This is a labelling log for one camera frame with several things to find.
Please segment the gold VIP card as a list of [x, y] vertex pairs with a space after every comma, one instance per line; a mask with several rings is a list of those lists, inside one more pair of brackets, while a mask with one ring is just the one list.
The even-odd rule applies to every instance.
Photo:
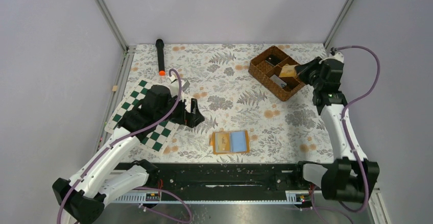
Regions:
[[230, 133], [218, 132], [214, 136], [214, 147], [216, 153], [228, 153], [231, 151]]

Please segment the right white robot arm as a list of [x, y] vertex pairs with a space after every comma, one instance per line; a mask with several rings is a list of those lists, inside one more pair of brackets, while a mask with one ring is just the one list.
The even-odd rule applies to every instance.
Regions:
[[345, 95], [340, 91], [344, 63], [337, 56], [295, 67], [298, 78], [313, 88], [312, 102], [330, 138], [334, 162], [299, 162], [293, 183], [306, 189], [312, 183], [327, 200], [366, 203], [377, 182], [378, 163], [368, 160], [351, 126]]

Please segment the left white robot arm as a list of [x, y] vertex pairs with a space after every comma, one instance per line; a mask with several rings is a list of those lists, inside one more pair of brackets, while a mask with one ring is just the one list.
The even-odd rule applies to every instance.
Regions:
[[156, 131], [160, 123], [194, 128], [205, 118], [198, 100], [183, 98], [182, 90], [174, 94], [163, 85], [153, 85], [132, 109], [116, 124], [112, 136], [103, 147], [69, 179], [58, 178], [52, 185], [60, 205], [57, 223], [68, 214], [78, 223], [93, 223], [105, 207], [128, 191], [158, 184], [159, 169], [147, 160], [140, 160], [119, 176], [108, 176], [132, 148]]

